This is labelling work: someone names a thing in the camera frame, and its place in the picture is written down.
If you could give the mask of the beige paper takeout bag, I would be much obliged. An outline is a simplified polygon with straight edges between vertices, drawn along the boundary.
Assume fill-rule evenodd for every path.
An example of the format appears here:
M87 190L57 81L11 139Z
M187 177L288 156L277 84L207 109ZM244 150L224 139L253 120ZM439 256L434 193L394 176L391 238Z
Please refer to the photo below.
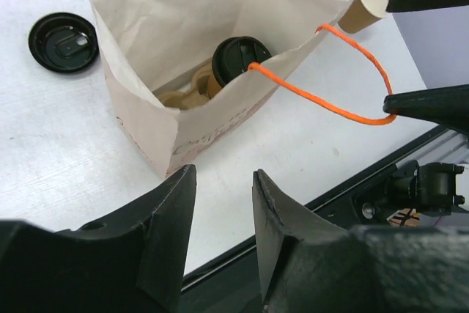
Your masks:
M243 73L200 107L167 108L159 96L206 73L230 37L259 40L279 78L322 42L353 0L89 0L114 113L154 166L167 177L255 113L277 86Z

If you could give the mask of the brown pulp cup carrier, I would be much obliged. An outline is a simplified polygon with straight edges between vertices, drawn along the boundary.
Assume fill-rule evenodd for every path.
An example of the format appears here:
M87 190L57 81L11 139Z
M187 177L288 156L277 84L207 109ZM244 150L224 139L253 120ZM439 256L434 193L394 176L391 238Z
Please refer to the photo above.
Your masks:
M178 108L188 110L203 106L210 98L207 93L207 87L213 71L210 63L200 67L191 79L191 86L185 92L169 91L161 93L157 99L167 108Z

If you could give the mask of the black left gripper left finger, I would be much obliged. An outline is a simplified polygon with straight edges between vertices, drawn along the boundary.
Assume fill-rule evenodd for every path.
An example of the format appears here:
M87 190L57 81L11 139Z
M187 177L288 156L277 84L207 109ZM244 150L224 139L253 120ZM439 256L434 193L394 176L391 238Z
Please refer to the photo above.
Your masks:
M177 309L196 198L186 165L121 208L62 230L64 276L87 309Z

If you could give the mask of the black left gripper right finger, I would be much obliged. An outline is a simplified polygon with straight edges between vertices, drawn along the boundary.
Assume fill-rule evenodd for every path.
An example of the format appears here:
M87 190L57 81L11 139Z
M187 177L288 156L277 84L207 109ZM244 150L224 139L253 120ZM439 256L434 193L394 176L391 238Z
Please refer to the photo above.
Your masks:
M252 186L259 282L264 309L306 309L328 246L345 230L284 193L268 174L254 172Z

